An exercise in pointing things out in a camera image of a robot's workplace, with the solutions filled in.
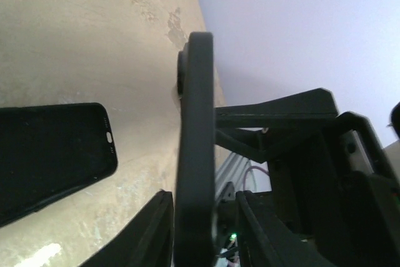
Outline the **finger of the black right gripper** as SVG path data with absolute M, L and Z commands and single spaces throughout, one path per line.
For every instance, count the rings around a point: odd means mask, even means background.
M 330 91 L 317 88 L 258 104 L 215 109 L 217 128 L 301 128 L 338 116 Z
M 261 131 L 248 129 L 217 129 L 216 145 L 257 163 L 265 163 L 266 148 Z

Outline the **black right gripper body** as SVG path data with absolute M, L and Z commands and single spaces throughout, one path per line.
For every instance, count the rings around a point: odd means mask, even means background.
M 264 152 L 274 204 L 262 211 L 257 263 L 398 266 L 399 182 L 368 118 L 268 114 Z

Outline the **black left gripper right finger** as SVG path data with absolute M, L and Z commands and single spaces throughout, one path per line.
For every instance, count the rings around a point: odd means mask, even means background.
M 241 266 L 332 266 L 276 216 L 271 197 L 236 193 Z

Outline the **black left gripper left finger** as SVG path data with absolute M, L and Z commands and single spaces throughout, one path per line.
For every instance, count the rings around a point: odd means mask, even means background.
M 173 195 L 158 191 L 106 246 L 82 265 L 171 266 Z

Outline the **black phone case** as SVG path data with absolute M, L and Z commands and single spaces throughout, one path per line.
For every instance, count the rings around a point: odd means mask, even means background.
M 99 103 L 1 109 L 1 226 L 112 175 L 118 166 Z

